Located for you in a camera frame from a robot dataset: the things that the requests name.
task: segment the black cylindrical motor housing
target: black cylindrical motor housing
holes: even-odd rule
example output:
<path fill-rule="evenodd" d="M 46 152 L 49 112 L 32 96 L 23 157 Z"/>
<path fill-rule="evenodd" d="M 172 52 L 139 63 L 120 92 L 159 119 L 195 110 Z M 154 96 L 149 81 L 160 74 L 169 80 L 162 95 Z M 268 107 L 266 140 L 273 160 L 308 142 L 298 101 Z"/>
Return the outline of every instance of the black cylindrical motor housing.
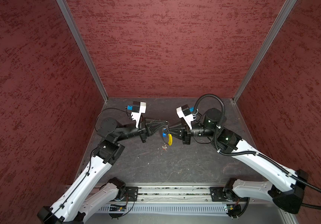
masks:
<path fill-rule="evenodd" d="M 204 128 L 212 129 L 217 125 L 221 117 L 221 112 L 218 109 L 211 108 L 205 112 L 205 117 L 203 121 Z"/>

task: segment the dark gray stone surface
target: dark gray stone surface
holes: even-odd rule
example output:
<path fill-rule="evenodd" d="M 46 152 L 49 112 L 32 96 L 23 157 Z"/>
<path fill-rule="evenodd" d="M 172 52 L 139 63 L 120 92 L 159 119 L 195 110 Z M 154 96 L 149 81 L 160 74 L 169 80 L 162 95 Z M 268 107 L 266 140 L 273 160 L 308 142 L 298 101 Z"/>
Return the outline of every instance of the dark gray stone surface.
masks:
<path fill-rule="evenodd" d="M 167 120 L 170 124 L 179 122 L 176 108 L 188 104 L 194 106 L 195 98 L 110 98 L 105 108 L 125 109 L 133 101 L 147 103 L 145 118 Z M 236 132 L 245 140 L 245 132 L 239 124 L 230 99 L 223 99 L 226 106 L 225 127 Z M 204 113 L 210 108 L 220 110 L 219 103 L 212 98 L 205 98 L 199 104 L 199 112 Z M 133 123 L 127 115 L 118 110 L 106 110 L 99 121 L 113 117 L 121 124 Z M 183 145 L 174 138 L 173 144 L 165 151 L 162 149 L 163 137 L 156 133 L 142 143 L 139 137 L 120 141 L 125 146 L 121 157 L 114 166 L 100 179 L 105 183 L 112 177 L 118 177 L 126 183 L 154 182 L 191 182 L 191 183 L 225 183 L 228 178 L 236 177 L 243 180 L 260 181 L 263 177 L 237 159 L 220 155 L 210 144 L 198 144 L 191 140 L 190 145 Z"/>

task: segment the textured red wall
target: textured red wall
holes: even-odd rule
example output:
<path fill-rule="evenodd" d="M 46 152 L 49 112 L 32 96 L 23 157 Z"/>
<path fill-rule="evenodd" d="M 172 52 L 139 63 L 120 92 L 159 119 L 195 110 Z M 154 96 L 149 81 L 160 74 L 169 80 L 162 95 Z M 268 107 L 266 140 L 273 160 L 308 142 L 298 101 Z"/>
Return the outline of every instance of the textured red wall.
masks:
<path fill-rule="evenodd" d="M 38 223 L 102 104 L 56 1 L 0 1 L 0 223 Z"/>
<path fill-rule="evenodd" d="M 298 0 L 238 101 L 259 150 L 321 188 L 321 0 Z M 306 189 L 304 202 L 321 205 Z M 321 223 L 301 208 L 300 223 Z"/>
<path fill-rule="evenodd" d="M 109 96 L 233 97 L 284 0 L 68 0 Z"/>

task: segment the gray metal surface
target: gray metal surface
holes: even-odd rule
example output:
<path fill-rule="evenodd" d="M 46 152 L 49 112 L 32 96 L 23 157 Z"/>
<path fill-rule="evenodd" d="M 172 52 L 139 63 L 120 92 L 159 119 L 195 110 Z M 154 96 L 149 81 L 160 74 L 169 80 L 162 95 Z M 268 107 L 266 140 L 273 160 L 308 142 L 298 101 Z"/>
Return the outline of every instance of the gray metal surface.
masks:
<path fill-rule="evenodd" d="M 62 14 L 68 24 L 68 27 L 70 28 L 71 30 L 71 33 L 79 47 L 79 50 L 81 51 L 82 53 L 82 56 L 84 58 L 84 60 L 86 61 L 86 64 L 88 66 L 88 69 L 89 71 L 91 72 L 92 76 L 93 76 L 93 79 L 95 80 L 95 83 L 98 87 L 98 89 L 100 90 L 101 92 L 101 95 L 103 97 L 103 100 L 105 102 L 108 101 L 108 96 L 107 96 L 107 93 L 106 93 L 106 90 L 102 84 L 102 81 L 100 79 L 100 76 L 98 75 L 98 72 L 95 68 L 95 65 L 93 64 L 93 61 L 91 59 L 91 56 L 89 55 L 89 52 L 86 48 L 86 45 L 84 44 L 83 42 L 83 39 L 82 39 L 82 36 L 81 34 L 79 33 L 79 30 L 77 28 L 77 25 L 76 25 L 76 22 L 74 21 L 73 19 L 73 16 L 71 14 L 71 11 L 68 7 L 68 4 L 66 2 L 66 0 L 56 0 L 57 3 L 58 3 L 58 6 L 60 7 L 61 11 L 62 11 Z"/>
<path fill-rule="evenodd" d="M 110 98 L 105 108 L 125 109 L 133 101 L 143 101 L 147 103 L 144 117 L 167 120 L 173 124 L 179 121 L 176 108 L 185 104 L 194 106 L 196 100 L 195 98 Z M 227 117 L 225 127 L 247 140 L 231 100 L 223 99 L 223 101 Z M 212 107 L 220 109 L 215 99 L 205 98 L 199 104 L 199 112 L 203 113 Z M 117 110 L 106 110 L 100 120 L 109 116 L 122 124 L 134 122 L 129 120 L 125 113 Z M 165 151 L 162 149 L 162 138 L 160 133 L 156 133 L 149 137 L 146 143 L 142 143 L 139 137 L 121 141 L 125 150 L 99 183 L 105 183 L 113 177 L 118 177 L 126 183 L 224 183 L 230 177 L 249 181 L 263 180 L 260 174 L 239 160 L 218 154 L 210 144 L 198 144 L 191 139 L 191 145 L 183 145 L 180 140 L 174 139 L 173 145 Z M 97 146 L 98 140 L 99 137 L 95 136 L 91 149 Z M 198 139 L 198 141 L 207 140 L 207 138 Z"/>
<path fill-rule="evenodd" d="M 219 216 L 204 216 L 204 215 L 159 215 L 159 214 L 127 214 L 119 220 L 111 220 L 109 214 L 94 214 L 86 224 L 108 224 L 117 222 L 118 224 L 283 224 L 284 218 L 279 213 L 279 209 L 275 205 L 257 205 L 250 204 L 246 212 L 237 219 L 230 217 Z"/>
<path fill-rule="evenodd" d="M 248 72 L 246 73 L 242 83 L 240 84 L 237 92 L 235 93 L 233 100 L 234 102 L 238 101 L 240 95 L 244 91 L 246 85 L 248 84 L 249 80 L 253 76 L 256 68 L 260 64 L 261 60 L 263 59 L 265 53 L 268 51 L 271 43 L 275 39 L 277 33 L 279 32 L 281 26 L 284 24 L 286 18 L 288 17 L 291 9 L 295 5 L 297 0 L 286 0 L 283 7 L 281 8 L 278 16 L 276 17 L 272 27 L 269 30 L 268 35 L 266 36 L 263 44 L 261 45 L 258 54 L 255 56 L 253 63 L 250 65 Z"/>

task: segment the corrugated black cable conduit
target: corrugated black cable conduit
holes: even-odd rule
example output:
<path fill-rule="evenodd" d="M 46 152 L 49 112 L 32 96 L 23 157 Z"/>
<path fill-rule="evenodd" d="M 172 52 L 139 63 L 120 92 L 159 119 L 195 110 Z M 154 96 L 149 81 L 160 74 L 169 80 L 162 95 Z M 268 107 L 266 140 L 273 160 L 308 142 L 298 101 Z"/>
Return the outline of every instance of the corrugated black cable conduit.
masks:
<path fill-rule="evenodd" d="M 197 108 L 198 108 L 198 105 L 200 103 L 200 101 L 206 97 L 213 97 L 215 99 L 217 99 L 221 105 L 221 118 L 219 119 L 218 123 L 217 123 L 217 126 L 220 127 L 221 126 L 221 123 L 224 119 L 224 116 L 225 116 L 225 106 L 224 106 L 224 103 L 221 101 L 221 99 L 214 95 L 214 94 L 204 94 L 203 96 L 199 97 L 199 99 L 196 101 L 195 105 L 194 105 L 194 111 L 193 111 L 193 115 L 197 113 Z M 225 156 L 237 156 L 237 155 L 247 155 L 247 154 L 252 154 L 252 155 L 256 155 L 257 152 L 255 151 L 246 151 L 246 152 L 237 152 L 237 153 L 224 153 L 222 152 L 220 149 L 219 149 L 219 146 L 218 146 L 218 142 L 217 142 L 217 137 L 218 137 L 218 134 L 219 134 L 219 128 L 215 128 L 215 132 L 214 132 L 214 136 L 213 136 L 213 140 L 214 140 L 214 145 L 215 145 L 215 148 L 216 150 L 222 154 L 222 155 L 225 155 Z M 276 166 L 277 168 L 279 168 L 283 173 L 289 175 L 291 178 L 295 179 L 296 181 L 304 184 L 305 186 L 308 186 L 310 187 L 311 189 L 321 193 L 321 189 L 316 187 L 316 186 L 313 186 L 311 184 L 309 184 L 308 182 L 306 181 L 303 181 L 302 179 L 292 175 L 291 173 L 289 173 L 283 166 L 279 165 L 277 162 L 275 162 L 273 159 L 267 157 L 266 155 L 264 154 L 261 154 L 259 153 L 257 156 L 260 156 L 261 158 L 267 160 L 268 162 L 270 162 L 271 164 L 273 164 L 274 166 Z M 305 203 L 302 203 L 301 204 L 302 206 L 304 207 L 307 207 L 307 208 L 312 208 L 312 209 L 319 209 L 321 210 L 321 206 L 320 205 L 310 205 L 310 204 L 305 204 Z"/>

